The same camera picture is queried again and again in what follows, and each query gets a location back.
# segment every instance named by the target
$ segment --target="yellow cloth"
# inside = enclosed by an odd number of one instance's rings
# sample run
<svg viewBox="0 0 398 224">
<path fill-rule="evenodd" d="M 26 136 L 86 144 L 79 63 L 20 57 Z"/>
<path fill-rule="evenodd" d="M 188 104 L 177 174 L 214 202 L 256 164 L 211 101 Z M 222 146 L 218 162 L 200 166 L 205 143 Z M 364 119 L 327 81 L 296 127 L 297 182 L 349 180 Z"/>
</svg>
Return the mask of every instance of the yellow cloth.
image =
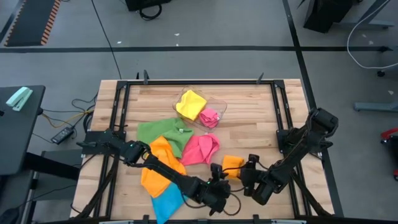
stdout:
<svg viewBox="0 0 398 224">
<path fill-rule="evenodd" d="M 207 101 L 194 91 L 188 90 L 181 96 L 181 102 L 175 105 L 177 112 L 182 116 L 194 121 L 202 109 L 205 107 Z"/>
<path fill-rule="evenodd" d="M 187 174 L 184 166 L 174 157 L 173 150 L 169 142 L 160 136 L 150 145 L 150 151 L 160 162 L 168 165 L 180 174 Z M 141 185 L 147 189 L 150 196 L 156 198 L 163 193 L 169 186 L 170 181 L 153 170 L 143 168 L 141 175 Z"/>
<path fill-rule="evenodd" d="M 223 170 L 227 168 L 237 168 L 241 167 L 244 164 L 244 159 L 237 156 L 229 156 L 225 155 L 223 159 Z M 228 174 L 228 177 L 232 179 L 237 179 L 239 174 L 241 173 L 241 169 L 230 169 L 225 171 Z"/>
</svg>

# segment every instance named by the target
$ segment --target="black floor mat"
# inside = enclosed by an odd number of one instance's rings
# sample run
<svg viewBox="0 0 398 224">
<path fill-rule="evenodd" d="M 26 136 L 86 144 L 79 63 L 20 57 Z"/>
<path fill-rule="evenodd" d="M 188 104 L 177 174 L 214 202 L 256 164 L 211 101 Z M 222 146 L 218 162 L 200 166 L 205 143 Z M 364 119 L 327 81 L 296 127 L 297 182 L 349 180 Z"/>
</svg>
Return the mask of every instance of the black floor mat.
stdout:
<svg viewBox="0 0 398 224">
<path fill-rule="evenodd" d="M 59 7 L 60 0 L 24 0 L 4 45 L 45 45 Z"/>
</svg>

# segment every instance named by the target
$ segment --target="green cloth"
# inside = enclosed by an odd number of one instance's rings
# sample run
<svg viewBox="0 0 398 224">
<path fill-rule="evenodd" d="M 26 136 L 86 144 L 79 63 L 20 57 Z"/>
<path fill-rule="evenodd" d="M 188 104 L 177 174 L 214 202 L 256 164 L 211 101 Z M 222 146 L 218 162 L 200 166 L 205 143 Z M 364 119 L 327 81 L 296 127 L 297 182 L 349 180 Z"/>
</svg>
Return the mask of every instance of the green cloth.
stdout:
<svg viewBox="0 0 398 224">
<path fill-rule="evenodd" d="M 155 141 L 159 136 L 166 138 L 177 158 L 182 157 L 182 151 L 192 135 L 193 129 L 187 128 L 181 118 L 141 123 L 137 129 L 137 140 L 146 144 Z"/>
</svg>

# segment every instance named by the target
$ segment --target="yellow cable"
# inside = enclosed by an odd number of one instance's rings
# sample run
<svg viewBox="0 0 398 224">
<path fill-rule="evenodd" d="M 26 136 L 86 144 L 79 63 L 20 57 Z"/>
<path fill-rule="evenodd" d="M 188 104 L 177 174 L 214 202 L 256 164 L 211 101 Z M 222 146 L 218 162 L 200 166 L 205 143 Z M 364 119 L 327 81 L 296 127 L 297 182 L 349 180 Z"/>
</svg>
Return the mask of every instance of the yellow cable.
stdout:
<svg viewBox="0 0 398 224">
<path fill-rule="evenodd" d="M 88 110 L 88 111 L 84 111 L 84 112 L 82 112 L 82 113 L 78 113 L 78 114 L 72 116 L 71 118 L 67 119 L 66 121 L 62 122 L 62 123 L 59 124 L 59 125 L 54 125 L 54 124 L 51 122 L 51 119 L 50 119 L 46 114 L 42 114 L 42 116 L 43 116 L 45 119 L 47 119 L 47 121 L 49 121 L 50 125 L 51 125 L 53 128 L 61 128 L 63 125 L 65 125 L 65 124 L 68 123 L 69 121 L 71 121 L 71 120 L 73 120 L 73 119 L 75 119 L 75 118 L 77 118 L 77 117 L 79 117 L 79 116 L 81 116 L 81 115 L 84 116 L 85 114 L 88 114 L 88 113 L 90 113 L 90 112 L 92 112 L 92 111 L 93 111 L 93 110 Z"/>
</svg>

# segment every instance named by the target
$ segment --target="stapler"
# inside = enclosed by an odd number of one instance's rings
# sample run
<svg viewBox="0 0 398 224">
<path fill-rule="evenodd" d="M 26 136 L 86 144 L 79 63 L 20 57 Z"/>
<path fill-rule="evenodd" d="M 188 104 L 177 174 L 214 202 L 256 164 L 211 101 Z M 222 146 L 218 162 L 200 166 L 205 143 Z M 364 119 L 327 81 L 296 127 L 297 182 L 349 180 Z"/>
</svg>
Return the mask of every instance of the stapler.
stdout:
<svg viewBox="0 0 398 224">
<path fill-rule="evenodd" d="M 27 87 L 21 87 L 7 100 L 6 104 L 8 106 L 13 106 L 12 109 L 14 111 L 20 111 L 32 93 L 33 90 Z"/>
</svg>

